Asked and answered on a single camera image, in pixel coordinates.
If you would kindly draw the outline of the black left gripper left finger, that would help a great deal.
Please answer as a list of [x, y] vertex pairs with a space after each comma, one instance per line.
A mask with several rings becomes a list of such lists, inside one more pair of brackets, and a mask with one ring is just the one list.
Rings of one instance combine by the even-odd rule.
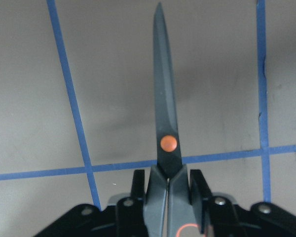
[[37, 237], [147, 237], [144, 221], [145, 171], [135, 170], [130, 196], [100, 211], [80, 204], [52, 222]]

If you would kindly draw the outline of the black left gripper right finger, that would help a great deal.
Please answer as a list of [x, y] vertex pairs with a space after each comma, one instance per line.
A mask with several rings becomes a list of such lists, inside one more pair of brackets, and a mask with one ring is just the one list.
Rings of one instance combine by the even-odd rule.
[[296, 216], [270, 202], [250, 210], [214, 195], [202, 172], [190, 171], [191, 204], [200, 232], [207, 237], [296, 237]]

